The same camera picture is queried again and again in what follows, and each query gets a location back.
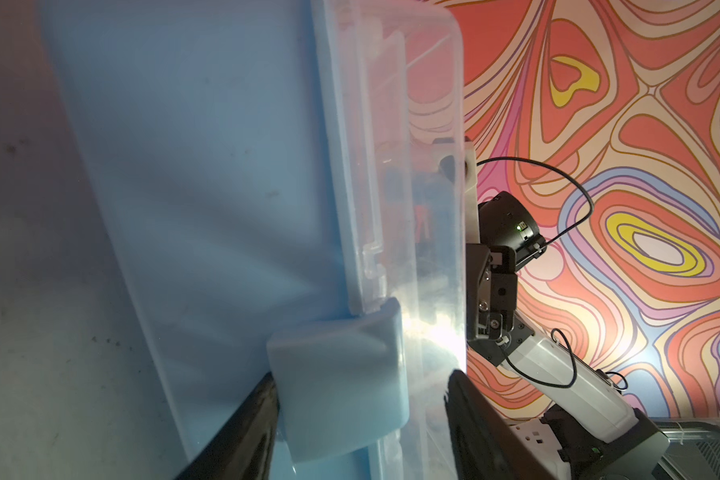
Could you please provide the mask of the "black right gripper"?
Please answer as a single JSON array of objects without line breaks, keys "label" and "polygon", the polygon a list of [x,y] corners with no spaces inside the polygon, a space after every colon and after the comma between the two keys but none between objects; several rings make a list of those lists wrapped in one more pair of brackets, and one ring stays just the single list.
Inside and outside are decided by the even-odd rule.
[{"label": "black right gripper", "polygon": [[466,341],[490,363],[502,363],[534,335],[517,313],[516,253],[506,246],[466,246]]}]

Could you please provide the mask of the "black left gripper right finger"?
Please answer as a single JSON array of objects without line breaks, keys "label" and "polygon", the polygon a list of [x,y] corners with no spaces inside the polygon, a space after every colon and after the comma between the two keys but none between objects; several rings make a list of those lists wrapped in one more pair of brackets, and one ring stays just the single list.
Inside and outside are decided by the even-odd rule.
[{"label": "black left gripper right finger", "polygon": [[458,479],[552,477],[461,370],[448,378],[445,410]]}]

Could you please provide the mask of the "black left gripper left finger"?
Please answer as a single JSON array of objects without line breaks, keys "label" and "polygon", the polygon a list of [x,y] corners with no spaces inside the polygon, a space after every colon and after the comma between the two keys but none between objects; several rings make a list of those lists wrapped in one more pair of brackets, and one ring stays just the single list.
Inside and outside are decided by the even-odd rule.
[{"label": "black left gripper left finger", "polygon": [[267,373],[176,479],[267,479],[271,471],[278,417],[277,388],[273,376]]}]

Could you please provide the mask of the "blue plastic tool box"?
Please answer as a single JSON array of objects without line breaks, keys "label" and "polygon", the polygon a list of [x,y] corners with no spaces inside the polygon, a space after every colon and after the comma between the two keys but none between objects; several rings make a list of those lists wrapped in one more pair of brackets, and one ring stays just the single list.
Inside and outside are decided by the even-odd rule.
[{"label": "blue plastic tool box", "polygon": [[267,479],[453,479],[463,42],[419,1],[43,1],[185,452],[262,377]]}]

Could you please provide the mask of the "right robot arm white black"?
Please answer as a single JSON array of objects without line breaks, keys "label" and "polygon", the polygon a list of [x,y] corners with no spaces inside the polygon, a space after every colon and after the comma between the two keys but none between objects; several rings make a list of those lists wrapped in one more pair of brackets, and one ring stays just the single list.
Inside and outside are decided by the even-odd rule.
[{"label": "right robot arm white black", "polygon": [[566,339],[555,341],[518,313],[516,298],[514,250],[467,245],[468,346],[553,402],[541,418],[513,426],[512,434],[554,479],[651,478],[669,447],[667,436]]}]

